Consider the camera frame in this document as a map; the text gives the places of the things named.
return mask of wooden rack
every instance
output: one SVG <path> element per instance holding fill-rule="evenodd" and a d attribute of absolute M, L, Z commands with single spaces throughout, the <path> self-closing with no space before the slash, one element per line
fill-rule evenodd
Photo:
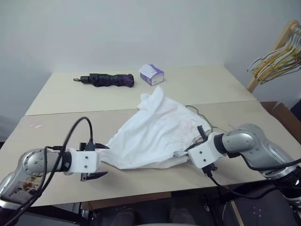
<path fill-rule="evenodd" d="M 282 31 L 281 35 L 279 36 L 276 44 L 274 45 L 272 51 L 283 47 L 285 43 L 288 41 L 288 39 L 290 38 L 290 36 L 295 32 L 297 26 L 299 26 L 299 22 L 297 20 L 292 20 L 288 22 L 285 29 Z M 257 74 L 257 73 L 258 73 L 258 69 L 253 72 L 253 74 Z M 256 86 L 258 85 L 258 83 L 259 81 L 257 80 L 257 78 L 253 77 L 252 81 L 247 86 L 247 90 L 252 93 L 256 88 Z"/>

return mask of white wall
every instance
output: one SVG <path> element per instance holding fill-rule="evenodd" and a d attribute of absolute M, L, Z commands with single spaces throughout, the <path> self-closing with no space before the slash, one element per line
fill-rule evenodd
<path fill-rule="evenodd" d="M 247 85 L 291 19 L 300 0 L 0 0 L 0 140 L 52 72 L 225 64 Z M 294 101 L 300 85 L 294 74 L 254 94 Z"/>

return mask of beige table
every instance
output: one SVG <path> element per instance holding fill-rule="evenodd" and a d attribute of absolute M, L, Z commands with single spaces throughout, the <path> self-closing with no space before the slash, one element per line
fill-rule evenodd
<path fill-rule="evenodd" d="M 279 144 L 293 158 L 297 159 L 301 155 L 299 143 L 262 108 L 258 101 L 202 104 L 196 107 L 213 125 L 225 130 L 242 123 L 255 123 L 265 131 L 271 141 Z M 17 160 L 25 151 L 45 145 L 62 144 L 72 124 L 81 116 L 91 119 L 95 141 L 105 144 L 136 111 L 25 116 L 0 151 L 0 178 L 4 178 L 15 169 Z M 86 142 L 87 139 L 88 126 L 82 122 L 75 130 L 68 146 L 77 147 L 79 142 Z M 264 179 L 258 172 L 250 170 L 240 157 L 221 159 L 216 162 L 216 166 L 219 169 L 214 173 L 214 177 L 223 185 Z M 79 181 L 80 174 L 71 176 L 65 176 L 63 173 L 55 174 L 49 187 L 34 206 L 214 186 L 213 182 L 191 162 L 169 169 L 121 171 L 106 164 L 102 165 L 102 169 L 109 173 L 102 178 L 86 182 Z"/>
<path fill-rule="evenodd" d="M 183 105 L 256 100 L 224 66 L 167 68 L 159 84 L 167 97 Z M 156 86 L 144 82 L 138 70 L 102 72 L 133 74 L 135 85 L 101 87 L 84 85 L 73 78 L 89 73 L 54 73 L 25 115 L 136 109 L 142 93 Z"/>

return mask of black cable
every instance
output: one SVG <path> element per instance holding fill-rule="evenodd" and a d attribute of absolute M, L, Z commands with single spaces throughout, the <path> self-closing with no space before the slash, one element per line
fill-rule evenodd
<path fill-rule="evenodd" d="M 60 159 L 61 159 L 63 153 L 66 151 L 67 143 L 68 143 L 68 141 L 69 141 L 69 139 L 70 139 L 70 137 L 71 137 L 71 135 L 72 135 L 74 129 L 77 127 L 77 125 L 78 125 L 82 120 L 86 120 L 86 121 L 88 122 L 89 128 L 90 128 L 90 141 L 93 141 L 93 129 L 92 129 L 92 124 L 91 124 L 90 119 L 87 118 L 87 117 L 81 117 L 81 118 L 79 118 L 79 119 L 74 123 L 74 125 L 72 126 L 72 128 L 70 129 L 70 131 L 69 131 L 69 133 L 68 133 L 68 135 L 67 135 L 67 137 L 66 137 L 66 139 L 65 139 L 65 141 L 64 141 L 64 144 L 63 144 L 63 146 L 62 146 L 62 149 L 61 149 L 61 151 L 60 151 L 60 153 L 59 153 L 59 155 L 58 155 L 58 157 L 57 157 L 57 159 L 56 159 L 56 162 L 55 162 L 55 164 L 54 164 L 54 167 L 52 168 L 51 173 L 50 173 L 50 175 L 49 175 L 47 181 L 45 182 L 45 184 L 43 185 L 43 183 L 41 183 L 41 184 L 39 185 L 39 192 L 36 193 L 35 195 L 33 195 L 32 198 L 31 198 L 29 201 L 27 201 L 27 204 L 25 204 L 25 205 L 22 207 L 22 209 L 21 209 L 21 208 L 18 208 L 18 209 L 16 210 L 17 214 L 14 215 L 14 216 L 13 216 L 13 217 L 12 217 L 12 218 L 4 225 L 4 226 L 9 226 L 9 225 L 10 225 L 12 222 L 14 222 L 18 217 L 20 217 L 20 216 L 21 216 L 21 215 L 22 215 L 29 207 L 31 207 L 31 205 L 32 205 L 32 204 L 33 204 L 33 203 L 34 203 L 34 202 L 42 195 L 42 193 L 45 191 L 45 189 L 46 189 L 47 186 L 49 185 L 49 183 L 50 183 L 50 181 L 51 181 L 53 175 L 54 175 L 55 172 L 56 172 L 57 166 L 58 166 L 58 164 L 59 164 L 59 162 L 60 162 Z"/>
<path fill-rule="evenodd" d="M 262 194 L 258 195 L 258 196 L 249 196 L 249 195 L 245 195 L 245 194 L 241 194 L 241 193 L 238 193 L 238 192 L 235 192 L 231 189 L 228 189 L 222 185 L 220 185 L 214 178 L 213 176 L 210 176 L 208 175 L 208 177 L 220 188 L 223 188 L 225 190 L 227 190 L 228 192 L 232 193 L 232 194 L 235 194 L 235 195 L 238 195 L 239 197 L 242 197 L 242 198 L 246 198 L 246 199 L 252 199 L 252 200 L 256 200 L 256 199 L 261 199 L 262 197 L 266 196 L 268 193 L 272 192 L 272 191 L 275 191 L 275 190 L 279 190 L 279 189 L 286 189 L 286 188 L 289 188 L 289 189 L 294 189 L 294 190 L 301 190 L 300 187 L 289 187 L 289 186 L 277 186 L 277 187 L 272 187 L 268 190 L 266 190 L 265 192 L 263 192 Z"/>
<path fill-rule="evenodd" d="M 39 195 L 42 189 L 42 186 L 44 185 L 45 179 L 46 179 L 46 174 L 47 174 L 47 149 L 48 148 L 52 148 L 50 146 L 46 146 L 44 148 L 44 171 L 43 171 L 43 176 L 42 176 L 42 180 L 41 183 L 38 187 L 38 189 L 36 190 L 36 194 L 31 196 L 31 198 L 29 200 L 27 200 L 26 202 L 24 202 L 18 209 L 16 209 L 16 215 L 14 215 L 4 226 L 8 226 L 11 223 L 13 223 L 16 219 L 18 219 L 26 210 L 28 207 L 26 207 L 29 203 L 31 203 L 33 201 L 33 199 L 35 198 L 35 196 Z"/>
<path fill-rule="evenodd" d="M 267 167 L 253 167 L 250 165 L 249 161 L 243 156 L 241 155 L 241 157 L 243 157 L 243 159 L 245 160 L 246 162 L 246 165 L 252 169 L 252 170 L 256 170 L 256 171 L 265 171 L 265 170 L 280 170 L 282 168 L 285 168 L 285 167 L 289 167 L 289 166 L 293 166 L 293 165 L 296 165 L 298 163 L 301 162 L 301 159 L 297 159 L 295 161 L 292 161 L 292 162 L 289 162 L 289 163 L 285 163 L 285 164 L 281 164 L 281 165 L 277 165 L 277 166 L 267 166 Z"/>

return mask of tissue box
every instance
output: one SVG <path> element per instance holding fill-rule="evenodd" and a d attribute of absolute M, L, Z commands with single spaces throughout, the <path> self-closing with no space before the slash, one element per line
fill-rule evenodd
<path fill-rule="evenodd" d="M 140 77 L 151 86 L 157 85 L 164 80 L 164 71 L 156 68 L 154 65 L 143 65 L 139 72 Z"/>

